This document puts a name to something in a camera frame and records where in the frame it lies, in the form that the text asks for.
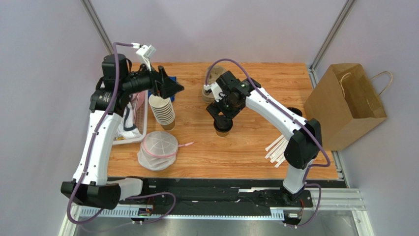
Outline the black cup lid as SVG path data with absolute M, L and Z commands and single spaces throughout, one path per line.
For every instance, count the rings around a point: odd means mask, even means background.
M 231 118 L 228 118 L 226 116 L 217 116 L 214 119 L 213 122 L 213 126 L 214 128 L 219 128 L 219 129 L 232 129 L 233 127 L 233 120 Z

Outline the paper coffee cup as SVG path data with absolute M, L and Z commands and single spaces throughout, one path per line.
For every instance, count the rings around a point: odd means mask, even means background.
M 219 137 L 226 137 L 227 135 L 229 135 L 230 130 L 231 130 L 230 128 L 229 128 L 229 129 L 219 129 L 219 128 L 216 128 L 216 129 L 215 129 L 216 134 L 217 134 Z

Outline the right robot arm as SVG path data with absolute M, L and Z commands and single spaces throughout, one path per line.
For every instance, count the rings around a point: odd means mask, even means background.
M 287 141 L 282 157 L 289 164 L 280 188 L 281 198 L 296 201 L 304 190 L 308 167 L 322 145 L 320 123 L 292 112 L 273 99 L 258 82 L 253 79 L 240 81 L 231 71 L 219 76 L 216 82 L 204 85 L 204 91 L 214 96 L 206 110 L 214 119 L 213 126 L 219 136 L 230 132 L 233 118 L 244 108 L 255 111 L 280 131 Z

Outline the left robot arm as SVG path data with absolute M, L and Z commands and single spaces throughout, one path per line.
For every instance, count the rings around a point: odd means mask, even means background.
M 130 96 L 151 91 L 153 95 L 170 98 L 184 90 L 172 80 L 163 66 L 147 68 L 145 64 L 131 71 L 132 63 L 123 54 L 104 57 L 103 76 L 90 97 L 90 121 L 84 151 L 72 180 L 64 181 L 60 191 L 68 204 L 114 209 L 119 201 L 139 196 L 143 181 L 126 177 L 108 181 L 108 163 L 117 129 L 123 120 Z

